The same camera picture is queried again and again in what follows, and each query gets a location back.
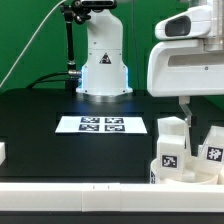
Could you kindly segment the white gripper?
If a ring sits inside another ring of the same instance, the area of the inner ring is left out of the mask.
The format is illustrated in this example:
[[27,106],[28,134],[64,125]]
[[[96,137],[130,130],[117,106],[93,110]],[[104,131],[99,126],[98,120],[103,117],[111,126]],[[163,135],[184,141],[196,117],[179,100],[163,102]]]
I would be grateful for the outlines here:
[[147,90],[155,97],[180,96],[191,126],[190,97],[224,95],[224,4],[196,4],[159,22]]

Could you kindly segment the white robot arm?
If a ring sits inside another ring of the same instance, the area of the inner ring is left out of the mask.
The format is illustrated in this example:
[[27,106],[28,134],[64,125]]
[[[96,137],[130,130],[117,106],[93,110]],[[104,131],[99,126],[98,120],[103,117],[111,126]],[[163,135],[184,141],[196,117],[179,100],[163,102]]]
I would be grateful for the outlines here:
[[[188,0],[187,11],[159,22],[147,72],[154,97],[178,97],[190,122],[192,96],[224,95],[224,0]],[[116,0],[78,0],[77,17],[87,23],[88,59],[81,91],[96,98],[128,92],[122,61],[123,28],[111,14]]]

